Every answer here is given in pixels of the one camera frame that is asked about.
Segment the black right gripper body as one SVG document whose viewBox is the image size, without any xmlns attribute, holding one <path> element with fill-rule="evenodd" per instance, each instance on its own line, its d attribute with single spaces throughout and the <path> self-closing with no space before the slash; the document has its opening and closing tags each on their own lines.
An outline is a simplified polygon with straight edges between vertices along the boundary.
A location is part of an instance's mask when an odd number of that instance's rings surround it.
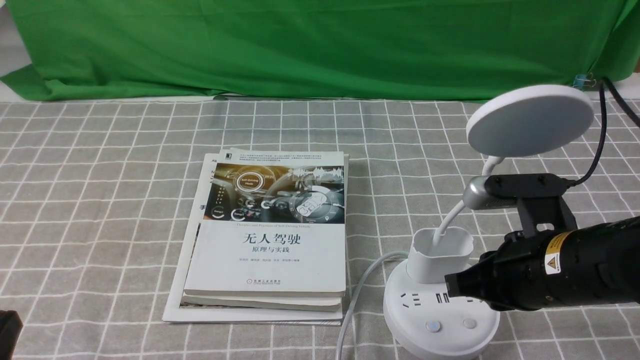
<svg viewBox="0 0 640 360">
<path fill-rule="evenodd" d="M 639 302 L 639 218 L 510 239 L 478 263 L 473 296 L 499 312 Z"/>
</svg>

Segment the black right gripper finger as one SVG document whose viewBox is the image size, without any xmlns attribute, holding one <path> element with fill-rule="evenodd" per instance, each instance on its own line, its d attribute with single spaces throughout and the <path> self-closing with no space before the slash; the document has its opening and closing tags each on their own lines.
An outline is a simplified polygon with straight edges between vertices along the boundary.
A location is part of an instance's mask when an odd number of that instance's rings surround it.
<svg viewBox="0 0 640 360">
<path fill-rule="evenodd" d="M 491 270 L 487 264 L 475 264 L 463 271 L 445 275 L 448 296 L 493 301 L 496 287 Z"/>
</svg>

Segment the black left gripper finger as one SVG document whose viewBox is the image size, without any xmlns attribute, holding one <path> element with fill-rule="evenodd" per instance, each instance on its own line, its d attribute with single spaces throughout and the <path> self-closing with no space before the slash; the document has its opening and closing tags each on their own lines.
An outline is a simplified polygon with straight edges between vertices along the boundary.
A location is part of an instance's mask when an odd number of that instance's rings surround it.
<svg viewBox="0 0 640 360">
<path fill-rule="evenodd" d="M 0 311 L 0 359 L 11 360 L 23 322 L 15 310 Z"/>
</svg>

